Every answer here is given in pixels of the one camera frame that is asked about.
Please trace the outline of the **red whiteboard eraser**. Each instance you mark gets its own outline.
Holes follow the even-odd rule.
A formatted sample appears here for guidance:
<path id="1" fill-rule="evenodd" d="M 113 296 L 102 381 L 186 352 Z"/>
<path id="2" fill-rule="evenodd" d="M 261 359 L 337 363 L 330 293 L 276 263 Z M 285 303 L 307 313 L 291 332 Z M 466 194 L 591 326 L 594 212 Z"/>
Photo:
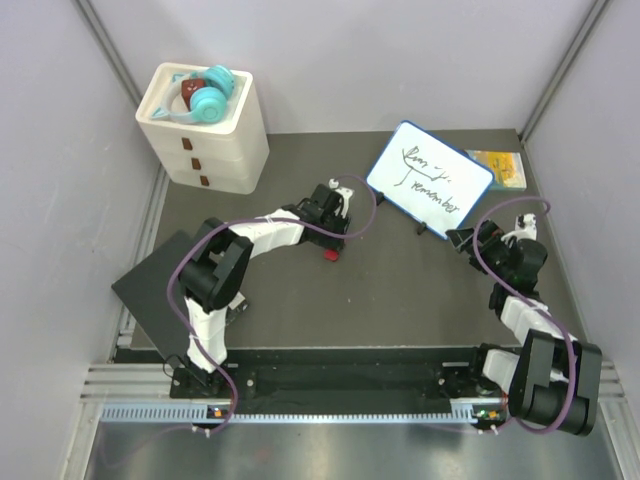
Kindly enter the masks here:
<path id="1" fill-rule="evenodd" d="M 328 249 L 324 252 L 324 258 L 336 262 L 340 258 L 340 252 L 337 250 Z"/>

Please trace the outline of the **blue framed whiteboard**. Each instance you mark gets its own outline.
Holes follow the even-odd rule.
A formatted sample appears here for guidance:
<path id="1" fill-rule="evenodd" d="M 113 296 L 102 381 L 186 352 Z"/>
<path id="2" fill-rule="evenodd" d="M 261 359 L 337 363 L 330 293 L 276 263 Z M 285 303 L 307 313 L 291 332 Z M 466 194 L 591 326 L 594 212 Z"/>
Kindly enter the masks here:
<path id="1" fill-rule="evenodd" d="M 416 124 L 394 130 L 366 177 L 384 199 L 441 239 L 459 228 L 493 173 Z"/>

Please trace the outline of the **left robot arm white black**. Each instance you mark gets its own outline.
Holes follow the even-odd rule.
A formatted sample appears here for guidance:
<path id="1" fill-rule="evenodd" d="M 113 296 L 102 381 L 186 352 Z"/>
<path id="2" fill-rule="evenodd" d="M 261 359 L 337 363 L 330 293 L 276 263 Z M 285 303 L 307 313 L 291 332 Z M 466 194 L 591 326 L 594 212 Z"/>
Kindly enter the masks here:
<path id="1" fill-rule="evenodd" d="M 184 360 L 192 384 L 205 396 L 226 387 L 227 374 L 218 366 L 227 358 L 225 328 L 231 304 L 240 298 L 249 261 L 280 247 L 312 243 L 331 259 L 344 248 L 351 222 L 352 189 L 335 180 L 318 185 L 311 197 L 290 204 L 251 223 L 225 228 L 213 218 L 198 234 L 206 237 L 177 274 L 190 325 Z"/>

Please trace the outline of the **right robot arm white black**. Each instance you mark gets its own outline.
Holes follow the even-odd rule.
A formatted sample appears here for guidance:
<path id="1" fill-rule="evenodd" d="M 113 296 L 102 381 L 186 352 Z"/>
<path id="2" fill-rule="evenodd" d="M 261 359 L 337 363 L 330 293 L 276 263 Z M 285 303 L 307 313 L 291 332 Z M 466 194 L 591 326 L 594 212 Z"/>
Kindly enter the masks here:
<path id="1" fill-rule="evenodd" d="M 557 424 L 576 436 L 590 434 L 602 352 L 564 335 L 549 318 L 536 289 L 548 252 L 537 240 L 535 215 L 518 216 L 509 233 L 486 220 L 478 229 L 450 229 L 446 235 L 457 252 L 468 254 L 473 268 L 497 276 L 489 308 L 521 345 L 519 353 L 490 344 L 478 347 L 466 372 L 469 388 L 481 396 L 500 389 L 509 413 L 520 421 Z"/>

